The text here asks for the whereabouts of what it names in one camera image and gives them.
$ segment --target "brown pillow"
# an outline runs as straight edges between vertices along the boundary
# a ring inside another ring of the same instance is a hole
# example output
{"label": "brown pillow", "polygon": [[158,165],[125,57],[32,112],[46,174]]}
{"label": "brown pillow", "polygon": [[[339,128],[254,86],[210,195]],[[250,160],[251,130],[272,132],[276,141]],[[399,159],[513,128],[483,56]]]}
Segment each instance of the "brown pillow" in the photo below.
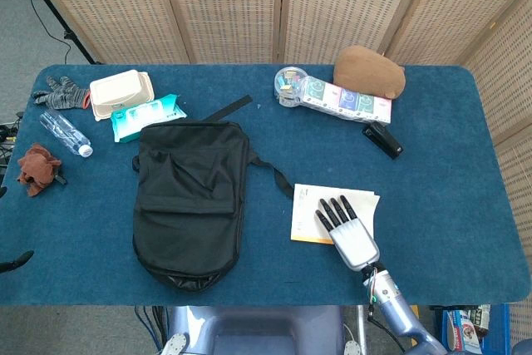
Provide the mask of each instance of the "brown pillow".
{"label": "brown pillow", "polygon": [[405,72],[373,50],[350,46],[338,54],[334,84],[349,91],[395,99],[405,89]]}

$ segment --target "black stapler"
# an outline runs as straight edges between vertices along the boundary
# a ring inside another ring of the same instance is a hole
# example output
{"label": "black stapler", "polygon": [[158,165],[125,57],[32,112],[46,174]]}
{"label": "black stapler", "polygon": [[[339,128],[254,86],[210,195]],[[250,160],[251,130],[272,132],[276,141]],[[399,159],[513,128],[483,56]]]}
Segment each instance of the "black stapler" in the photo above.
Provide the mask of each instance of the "black stapler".
{"label": "black stapler", "polygon": [[387,131],[386,127],[378,122],[372,122],[364,127],[362,133],[373,143],[381,147],[381,149],[391,158],[397,158],[403,151],[402,145],[400,145],[395,137]]}

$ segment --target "metal stand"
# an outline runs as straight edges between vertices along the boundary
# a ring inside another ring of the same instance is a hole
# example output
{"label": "metal stand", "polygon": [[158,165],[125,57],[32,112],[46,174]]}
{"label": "metal stand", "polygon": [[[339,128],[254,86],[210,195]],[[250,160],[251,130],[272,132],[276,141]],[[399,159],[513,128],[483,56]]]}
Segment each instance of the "metal stand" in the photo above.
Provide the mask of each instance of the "metal stand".
{"label": "metal stand", "polygon": [[92,56],[89,54],[89,52],[85,49],[83,44],[80,42],[80,40],[77,38],[77,35],[70,29],[67,22],[64,20],[64,18],[61,16],[61,14],[57,11],[56,7],[53,5],[51,0],[44,0],[44,3],[47,4],[47,6],[52,11],[53,15],[56,16],[57,21],[62,25],[63,29],[65,30],[65,39],[69,39],[74,42],[74,44],[77,46],[77,48],[80,50],[81,54],[86,58],[86,60],[90,64],[100,64],[99,62],[96,62]]}
{"label": "metal stand", "polygon": [[357,305],[357,329],[358,329],[358,345],[360,345],[360,353],[367,355],[366,344],[366,327],[364,326],[364,306]]}

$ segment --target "table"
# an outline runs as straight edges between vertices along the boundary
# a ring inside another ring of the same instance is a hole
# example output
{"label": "table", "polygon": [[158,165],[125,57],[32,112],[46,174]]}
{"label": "table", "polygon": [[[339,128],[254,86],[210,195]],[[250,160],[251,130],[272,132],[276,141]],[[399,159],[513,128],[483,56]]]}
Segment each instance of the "table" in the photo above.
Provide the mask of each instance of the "table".
{"label": "table", "polygon": [[[81,86],[135,68],[155,96],[180,95],[201,119],[245,94],[254,102],[228,119],[261,158],[293,182],[374,190],[381,200],[375,237],[381,260],[406,299],[418,304],[502,303],[524,298],[530,275],[472,75],[461,67],[406,67],[406,90],[393,102],[390,131],[403,144],[396,160],[362,135],[362,125],[304,107],[280,106],[280,65],[51,66]],[[332,81],[332,66],[300,66]],[[184,293],[155,281],[132,245],[138,141],[113,142],[111,123],[90,110],[64,115],[92,142],[74,156],[38,122],[28,103],[0,199],[0,259],[35,255],[0,275],[1,304],[318,305],[365,303],[362,276],[332,246],[290,241],[292,203],[271,170],[250,166],[239,262],[213,288]],[[67,186],[28,198],[16,160],[33,142],[60,158]]]}

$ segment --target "backpack strap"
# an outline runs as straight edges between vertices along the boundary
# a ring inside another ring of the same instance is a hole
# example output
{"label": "backpack strap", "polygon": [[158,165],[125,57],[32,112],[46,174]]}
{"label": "backpack strap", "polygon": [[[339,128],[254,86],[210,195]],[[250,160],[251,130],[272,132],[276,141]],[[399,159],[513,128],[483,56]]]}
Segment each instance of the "backpack strap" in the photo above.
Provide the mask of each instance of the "backpack strap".
{"label": "backpack strap", "polygon": [[133,171],[138,172],[140,170],[140,161],[139,156],[136,155],[131,160],[131,168],[133,168]]}
{"label": "backpack strap", "polygon": [[289,199],[293,199],[293,186],[290,184],[290,182],[288,182],[288,179],[286,178],[283,172],[278,170],[274,165],[270,164],[269,162],[262,161],[254,151],[251,152],[249,162],[256,166],[264,166],[271,168],[273,170],[273,176],[275,177],[275,183],[277,184],[279,189],[281,189],[281,191]]}
{"label": "backpack strap", "polygon": [[18,257],[14,261],[1,262],[0,263],[0,274],[3,274],[4,272],[9,272],[11,270],[15,270],[16,268],[20,268],[27,261],[29,261],[32,256],[33,256],[33,250],[26,251],[24,254],[22,254],[20,257]]}
{"label": "backpack strap", "polygon": [[221,120],[222,118],[225,118],[229,114],[232,114],[233,112],[237,111],[238,109],[244,107],[246,104],[249,104],[253,99],[250,95],[246,95],[237,101],[232,102],[228,106],[225,106],[221,110],[216,111],[212,116],[208,116],[203,121],[204,122],[216,122]]}

